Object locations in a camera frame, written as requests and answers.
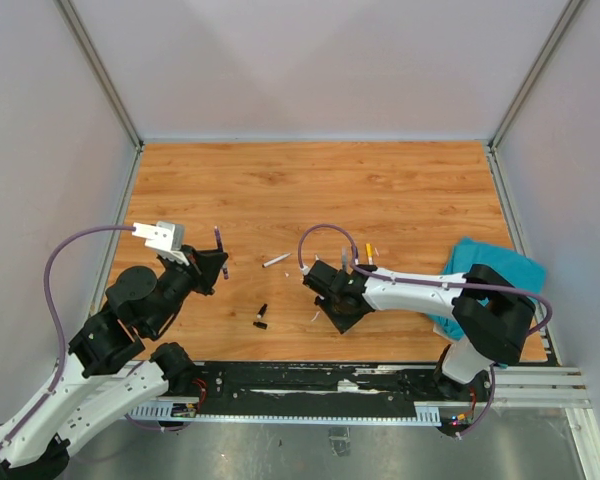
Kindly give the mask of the dark purple pen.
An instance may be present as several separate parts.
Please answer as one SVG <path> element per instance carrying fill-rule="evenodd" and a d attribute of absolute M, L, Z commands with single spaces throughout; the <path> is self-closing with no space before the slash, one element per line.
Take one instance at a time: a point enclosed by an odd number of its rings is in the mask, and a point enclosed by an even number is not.
<path fill-rule="evenodd" d="M 216 244 L 217 244 L 217 249 L 221 253 L 226 253 L 224 250 L 222 235 L 221 235 L 220 229 L 217 225 L 214 226 L 214 235 L 215 235 L 215 240 L 216 240 Z M 224 280 L 229 280 L 229 270 L 228 270 L 227 262 L 228 262 L 228 256 L 225 258 L 222 269 L 221 269 Z"/>

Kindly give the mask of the white marker yellow end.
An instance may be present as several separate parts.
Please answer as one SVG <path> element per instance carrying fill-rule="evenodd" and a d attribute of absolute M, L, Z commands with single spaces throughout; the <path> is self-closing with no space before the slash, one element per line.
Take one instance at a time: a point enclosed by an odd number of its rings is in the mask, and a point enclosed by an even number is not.
<path fill-rule="evenodd" d="M 374 249 L 370 243 L 365 244 L 365 252 L 367 256 L 367 263 L 369 265 L 374 264 Z"/>

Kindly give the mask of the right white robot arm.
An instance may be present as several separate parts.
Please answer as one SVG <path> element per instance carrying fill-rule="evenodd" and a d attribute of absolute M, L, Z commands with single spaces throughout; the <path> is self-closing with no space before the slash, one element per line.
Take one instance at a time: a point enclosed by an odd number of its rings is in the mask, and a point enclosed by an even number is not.
<path fill-rule="evenodd" d="M 492 268 L 474 264 L 466 273 L 406 274 L 375 265 L 337 269 L 322 260 L 300 266 L 303 284 L 339 333 L 365 316 L 413 311 L 453 320 L 461 338 L 448 345 L 433 373 L 435 392 L 446 400 L 466 398 L 490 367 L 515 365 L 532 334 L 536 306 Z"/>

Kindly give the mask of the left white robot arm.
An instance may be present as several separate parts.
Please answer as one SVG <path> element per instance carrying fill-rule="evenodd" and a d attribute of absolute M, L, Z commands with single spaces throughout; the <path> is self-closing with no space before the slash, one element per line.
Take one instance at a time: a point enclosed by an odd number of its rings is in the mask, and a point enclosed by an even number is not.
<path fill-rule="evenodd" d="M 123 368 L 159 340 L 192 293 L 211 295 L 228 259 L 221 249 L 184 245 L 146 266 L 124 270 L 102 308 L 69 341 L 63 364 L 10 420 L 0 425 L 0 479 L 55 479 L 95 435 L 145 401 L 180 396 L 198 384 L 194 363 L 176 342 L 160 345 L 128 374 Z"/>

